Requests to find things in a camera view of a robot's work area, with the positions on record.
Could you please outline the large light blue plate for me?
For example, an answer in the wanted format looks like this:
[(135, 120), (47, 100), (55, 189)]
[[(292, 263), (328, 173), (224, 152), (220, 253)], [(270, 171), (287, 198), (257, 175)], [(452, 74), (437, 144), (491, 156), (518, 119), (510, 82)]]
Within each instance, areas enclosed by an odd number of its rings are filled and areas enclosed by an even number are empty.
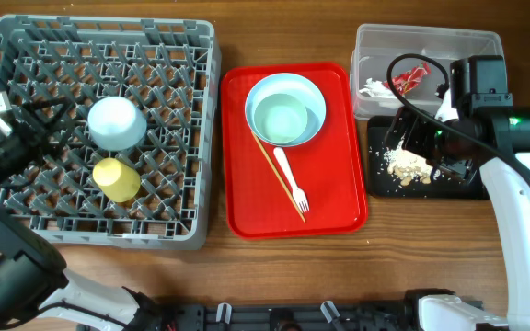
[(288, 94), (296, 97), (306, 107), (308, 122), (305, 131), (296, 140), (285, 144), (269, 144), (287, 147), (296, 146), (308, 142), (317, 135), (327, 115), (325, 98), (312, 81), (299, 74), (290, 73), (268, 75), (259, 80), (250, 89), (245, 102), (245, 117), (252, 132), (256, 134), (253, 123), (253, 112), (256, 106), (263, 98), (273, 94)]

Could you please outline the red snack wrapper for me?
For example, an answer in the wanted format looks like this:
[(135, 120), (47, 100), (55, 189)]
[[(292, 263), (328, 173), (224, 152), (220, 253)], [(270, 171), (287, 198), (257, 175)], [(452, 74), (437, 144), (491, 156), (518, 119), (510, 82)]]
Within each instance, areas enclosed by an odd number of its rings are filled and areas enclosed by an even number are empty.
[(422, 62), (420, 65), (392, 78), (392, 83), (398, 93), (405, 96), (408, 92), (421, 84), (424, 76), (431, 73), (429, 64)]

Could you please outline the white plastic fork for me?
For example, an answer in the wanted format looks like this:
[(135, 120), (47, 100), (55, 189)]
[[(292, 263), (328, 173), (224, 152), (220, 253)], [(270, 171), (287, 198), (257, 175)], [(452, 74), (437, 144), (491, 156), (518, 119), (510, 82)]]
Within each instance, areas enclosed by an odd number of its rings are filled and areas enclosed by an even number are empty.
[(296, 203), (298, 210), (301, 213), (309, 211), (309, 204), (305, 192), (298, 187), (297, 182), (294, 178), (294, 173), (289, 164), (287, 156), (281, 147), (275, 147), (273, 149), (274, 156), (281, 167), (284, 175), (286, 176), (288, 183), (290, 184), (292, 196)]

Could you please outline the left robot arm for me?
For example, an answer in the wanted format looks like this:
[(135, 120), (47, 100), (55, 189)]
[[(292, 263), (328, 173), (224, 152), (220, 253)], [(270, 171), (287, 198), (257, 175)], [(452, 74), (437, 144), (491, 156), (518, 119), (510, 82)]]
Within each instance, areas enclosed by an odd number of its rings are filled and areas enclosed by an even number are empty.
[[(21, 110), (34, 113), (53, 106), (60, 109), (52, 118), (20, 122), (0, 141), (0, 183), (44, 155), (60, 153), (60, 146), (51, 145), (49, 138), (59, 130), (73, 131), (73, 123), (63, 122), (69, 101), (25, 103)], [(0, 207), (0, 330), (39, 317), (65, 319), (97, 330), (162, 330), (167, 326), (162, 309), (152, 299), (69, 270), (51, 243)]]

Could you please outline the yellow plastic cup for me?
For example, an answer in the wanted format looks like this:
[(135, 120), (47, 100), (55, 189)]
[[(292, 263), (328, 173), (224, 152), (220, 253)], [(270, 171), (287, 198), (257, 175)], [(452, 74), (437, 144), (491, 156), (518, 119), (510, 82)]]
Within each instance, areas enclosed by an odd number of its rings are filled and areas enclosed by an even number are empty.
[(96, 163), (93, 180), (114, 202), (125, 202), (134, 198), (141, 187), (138, 172), (115, 158), (105, 158)]

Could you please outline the light green bowl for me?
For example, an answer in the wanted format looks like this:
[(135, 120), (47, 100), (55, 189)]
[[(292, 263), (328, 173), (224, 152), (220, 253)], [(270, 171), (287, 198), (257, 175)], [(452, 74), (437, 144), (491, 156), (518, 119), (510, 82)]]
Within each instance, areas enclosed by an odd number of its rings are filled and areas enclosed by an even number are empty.
[(306, 129), (305, 105), (288, 94), (263, 98), (253, 112), (256, 134), (264, 141), (285, 144), (296, 140)]

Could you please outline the wooden chopstick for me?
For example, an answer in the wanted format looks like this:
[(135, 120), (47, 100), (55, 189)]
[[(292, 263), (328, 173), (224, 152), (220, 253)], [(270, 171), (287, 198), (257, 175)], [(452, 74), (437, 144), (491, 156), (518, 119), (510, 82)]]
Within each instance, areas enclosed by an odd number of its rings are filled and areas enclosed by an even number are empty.
[(270, 169), (272, 170), (273, 174), (277, 177), (280, 185), (282, 186), (284, 192), (286, 193), (286, 196), (288, 197), (289, 201), (292, 203), (292, 205), (294, 206), (294, 209), (296, 210), (296, 212), (298, 213), (300, 219), (302, 220), (303, 223), (306, 223), (306, 219), (304, 217), (304, 215), (302, 214), (302, 212), (299, 210), (299, 207), (298, 205), (296, 204), (296, 202), (294, 201), (294, 198), (293, 198), (293, 195), (292, 193), (290, 192), (290, 190), (287, 188), (284, 180), (282, 179), (281, 175), (279, 174), (276, 166), (274, 165), (274, 163), (271, 161), (271, 158), (269, 157), (267, 151), (265, 150), (265, 148), (263, 147), (260, 139), (258, 138), (258, 136), (254, 133), (254, 132), (251, 132), (251, 135), (255, 141), (255, 143), (257, 144), (257, 146), (259, 147), (262, 155), (264, 156), (264, 158), (266, 159), (267, 163), (269, 164), (270, 166)]

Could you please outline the small light blue saucer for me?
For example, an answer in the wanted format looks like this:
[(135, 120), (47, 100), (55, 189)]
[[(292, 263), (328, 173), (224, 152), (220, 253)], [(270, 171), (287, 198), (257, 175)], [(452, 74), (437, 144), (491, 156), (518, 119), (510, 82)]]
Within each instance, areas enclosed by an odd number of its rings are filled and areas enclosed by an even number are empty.
[(97, 101), (88, 112), (87, 124), (92, 141), (108, 151), (135, 146), (147, 129), (143, 112), (125, 97), (104, 97)]

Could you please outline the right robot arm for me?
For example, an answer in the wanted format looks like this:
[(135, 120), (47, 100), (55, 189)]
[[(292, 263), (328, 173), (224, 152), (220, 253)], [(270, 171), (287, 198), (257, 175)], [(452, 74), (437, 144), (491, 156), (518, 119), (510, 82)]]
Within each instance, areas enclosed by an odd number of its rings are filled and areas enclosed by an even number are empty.
[(454, 110), (441, 121), (402, 107), (386, 136), (459, 181), (480, 177), (496, 216), (508, 282), (505, 317), (453, 294), (417, 300), (422, 330), (530, 330), (530, 108)]

